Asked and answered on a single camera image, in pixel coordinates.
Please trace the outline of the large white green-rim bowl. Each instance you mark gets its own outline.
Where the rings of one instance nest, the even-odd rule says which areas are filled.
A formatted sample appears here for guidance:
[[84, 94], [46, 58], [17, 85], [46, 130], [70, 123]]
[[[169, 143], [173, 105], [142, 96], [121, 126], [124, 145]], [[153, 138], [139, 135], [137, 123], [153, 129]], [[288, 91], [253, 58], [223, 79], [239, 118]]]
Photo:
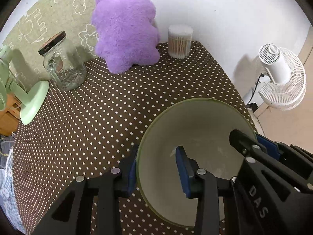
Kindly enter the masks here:
[[183, 193], [176, 147], [183, 146], [200, 168], [230, 179], [244, 159], [229, 143], [234, 129], [256, 138], [251, 123], [237, 109], [210, 98], [181, 101], [156, 117], [140, 142], [136, 168], [142, 197], [157, 216], [180, 227], [194, 226], [197, 201]]

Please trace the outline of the purple plush toy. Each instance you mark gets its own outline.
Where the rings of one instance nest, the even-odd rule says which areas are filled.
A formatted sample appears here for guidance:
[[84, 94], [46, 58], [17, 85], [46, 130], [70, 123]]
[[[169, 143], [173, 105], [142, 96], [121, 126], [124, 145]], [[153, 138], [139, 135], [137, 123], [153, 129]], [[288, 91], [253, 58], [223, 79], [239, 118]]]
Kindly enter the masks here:
[[98, 34], [95, 53], [106, 61], [110, 73], [159, 61], [155, 16], [156, 7], [150, 0], [95, 0], [91, 17]]

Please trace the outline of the glass jar with lid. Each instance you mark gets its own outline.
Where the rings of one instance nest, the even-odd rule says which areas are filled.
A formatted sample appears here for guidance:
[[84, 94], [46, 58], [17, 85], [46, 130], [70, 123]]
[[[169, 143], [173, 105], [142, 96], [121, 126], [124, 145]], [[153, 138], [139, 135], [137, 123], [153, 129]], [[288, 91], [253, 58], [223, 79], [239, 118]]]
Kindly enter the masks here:
[[43, 57], [44, 68], [61, 90], [74, 90], [85, 81], [86, 67], [65, 31], [48, 39], [38, 53]]

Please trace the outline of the green elephant pattern mat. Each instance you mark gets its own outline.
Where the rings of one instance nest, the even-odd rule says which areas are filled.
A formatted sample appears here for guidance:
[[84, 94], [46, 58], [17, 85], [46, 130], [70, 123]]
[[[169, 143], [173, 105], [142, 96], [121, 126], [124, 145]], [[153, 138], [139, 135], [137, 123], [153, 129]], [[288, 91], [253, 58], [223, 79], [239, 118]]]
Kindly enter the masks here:
[[24, 89], [50, 79], [38, 50], [62, 30], [85, 65], [91, 65], [98, 39], [91, 25], [94, 7], [95, 0], [22, 0], [1, 31], [1, 45], [12, 49], [10, 70]]

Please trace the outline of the green desk fan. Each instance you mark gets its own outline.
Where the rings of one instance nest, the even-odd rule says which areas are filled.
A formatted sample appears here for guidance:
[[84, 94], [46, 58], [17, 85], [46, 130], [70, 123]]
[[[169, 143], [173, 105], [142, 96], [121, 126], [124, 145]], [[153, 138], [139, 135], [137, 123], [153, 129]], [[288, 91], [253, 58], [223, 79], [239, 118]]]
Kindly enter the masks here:
[[23, 125], [31, 123], [38, 114], [49, 90], [48, 81], [37, 82], [29, 91], [25, 91], [10, 70], [13, 57], [8, 46], [1, 48], [1, 111], [7, 105], [7, 95], [13, 93], [21, 101], [20, 118]]

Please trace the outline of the wooden chair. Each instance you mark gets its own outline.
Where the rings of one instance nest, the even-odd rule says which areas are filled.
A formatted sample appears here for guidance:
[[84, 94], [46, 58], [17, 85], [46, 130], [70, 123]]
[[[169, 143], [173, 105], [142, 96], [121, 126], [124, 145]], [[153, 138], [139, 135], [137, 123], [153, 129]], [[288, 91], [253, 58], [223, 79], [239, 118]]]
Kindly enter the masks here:
[[10, 136], [16, 131], [20, 120], [21, 101], [14, 95], [7, 95], [6, 108], [1, 111], [0, 134]]

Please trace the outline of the white standing fan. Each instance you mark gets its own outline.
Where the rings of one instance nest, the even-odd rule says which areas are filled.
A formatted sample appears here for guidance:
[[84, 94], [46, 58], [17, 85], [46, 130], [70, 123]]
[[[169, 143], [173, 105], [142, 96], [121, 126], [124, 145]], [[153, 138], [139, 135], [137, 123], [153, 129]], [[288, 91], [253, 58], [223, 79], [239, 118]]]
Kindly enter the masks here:
[[281, 111], [294, 109], [306, 94], [306, 72], [298, 56], [273, 43], [258, 51], [256, 65], [261, 69], [255, 86], [245, 95], [245, 105], [266, 103]]

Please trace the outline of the cotton swab container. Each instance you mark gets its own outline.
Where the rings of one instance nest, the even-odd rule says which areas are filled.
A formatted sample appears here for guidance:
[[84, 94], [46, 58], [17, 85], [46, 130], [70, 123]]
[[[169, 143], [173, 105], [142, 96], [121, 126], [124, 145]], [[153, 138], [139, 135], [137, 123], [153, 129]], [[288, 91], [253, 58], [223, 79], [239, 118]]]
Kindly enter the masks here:
[[193, 29], [188, 25], [174, 24], [168, 27], [168, 53], [183, 60], [189, 56]]

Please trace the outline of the blue checked blanket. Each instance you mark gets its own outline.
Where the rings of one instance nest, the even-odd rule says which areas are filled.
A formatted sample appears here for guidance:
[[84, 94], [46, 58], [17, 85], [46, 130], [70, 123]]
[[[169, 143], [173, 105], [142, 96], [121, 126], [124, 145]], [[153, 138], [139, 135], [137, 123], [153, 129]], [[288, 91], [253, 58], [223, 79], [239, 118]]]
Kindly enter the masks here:
[[20, 234], [26, 234], [17, 208], [13, 185], [14, 136], [1, 135], [1, 211], [9, 225]]

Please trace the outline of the brown polka dot tablecloth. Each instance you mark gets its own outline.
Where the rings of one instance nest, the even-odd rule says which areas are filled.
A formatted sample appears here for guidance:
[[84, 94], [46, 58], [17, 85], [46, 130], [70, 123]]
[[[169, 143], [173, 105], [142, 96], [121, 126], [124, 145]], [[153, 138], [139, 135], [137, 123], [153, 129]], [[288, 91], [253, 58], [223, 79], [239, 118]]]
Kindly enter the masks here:
[[209, 97], [251, 116], [222, 67], [198, 41], [176, 60], [158, 45], [154, 66], [111, 74], [103, 59], [86, 63], [86, 81], [63, 92], [54, 82], [35, 119], [18, 125], [13, 146], [13, 183], [26, 234], [77, 175], [88, 178], [113, 168], [141, 140], [154, 119], [185, 99]]

